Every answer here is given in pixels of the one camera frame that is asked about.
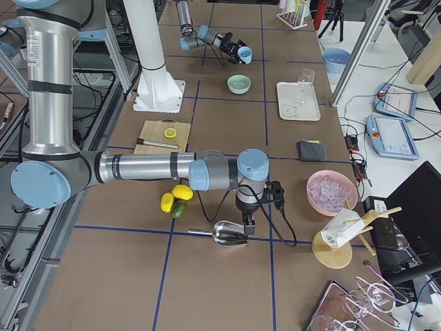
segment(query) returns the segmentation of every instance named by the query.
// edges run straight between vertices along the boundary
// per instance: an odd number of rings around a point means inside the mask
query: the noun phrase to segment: blue joint cap
[[[107,29],[81,31],[75,40],[78,41],[105,41]]]
[[[208,33],[208,27],[207,26],[201,26],[200,28],[199,28],[199,31],[198,31],[198,38],[199,39],[204,39],[205,38],[205,36],[207,35],[207,33]]]
[[[195,160],[189,164],[188,181],[192,190],[206,191],[209,187],[207,164],[203,160]]]
[[[13,0],[17,5],[29,9],[44,9],[50,7],[60,0]]]
[[[2,43],[1,41],[0,41],[0,50],[2,50],[2,52],[6,55],[6,57],[13,57],[17,53],[17,50],[15,48],[13,48],[8,43]]]
[[[64,174],[41,161],[20,163],[11,174],[12,191],[31,207],[52,208],[70,198],[71,188]]]
[[[179,43],[181,45],[182,50],[189,50],[190,47],[188,46],[188,43],[185,41],[185,38],[179,39]]]
[[[248,149],[237,158],[239,171],[252,181],[264,181],[269,174],[269,160],[261,150]]]
[[[7,28],[22,28],[23,24],[21,24],[18,19],[7,19],[3,22],[1,22],[1,24]]]

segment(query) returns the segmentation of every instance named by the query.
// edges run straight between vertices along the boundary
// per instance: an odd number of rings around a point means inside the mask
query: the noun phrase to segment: label sticker
[[[28,66],[39,67],[40,66],[40,40],[38,36],[28,35],[26,36],[28,42]]]
[[[373,206],[377,212],[385,212],[387,210],[386,203],[383,200],[373,200]]]

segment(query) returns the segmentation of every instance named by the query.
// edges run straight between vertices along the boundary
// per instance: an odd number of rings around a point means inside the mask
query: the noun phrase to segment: blue bowl
[[[329,48],[323,52],[326,71],[329,74],[338,74],[345,69],[351,54],[340,48]]]

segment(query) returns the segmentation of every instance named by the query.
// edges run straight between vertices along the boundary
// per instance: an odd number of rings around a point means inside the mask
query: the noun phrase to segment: wooden skewer
[[[357,223],[358,220],[359,220],[359,219],[350,219],[350,220],[348,220],[348,221],[344,221],[343,224],[344,224],[344,225],[352,225],[352,224]]]
[[[370,230],[372,230],[372,229],[373,229],[372,226],[367,226],[366,228],[364,228],[363,230],[361,230],[361,232],[360,232],[359,234],[362,234],[362,233],[368,232],[368,231],[370,231]]]
[[[373,257],[377,255],[377,253],[375,253],[375,250],[372,249],[372,247],[369,245],[369,243],[366,241],[361,233],[359,233],[357,237],[361,240],[362,244],[365,245],[366,249],[369,251],[369,253],[371,253]]]

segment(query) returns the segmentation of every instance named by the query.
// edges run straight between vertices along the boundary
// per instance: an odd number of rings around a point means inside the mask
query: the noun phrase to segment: fire extinguisher
[[[320,0],[320,2],[317,5],[317,11],[316,14],[314,15],[314,28],[316,29],[316,31],[320,29],[320,24],[322,23],[327,6],[328,6],[328,1],[326,0]]]

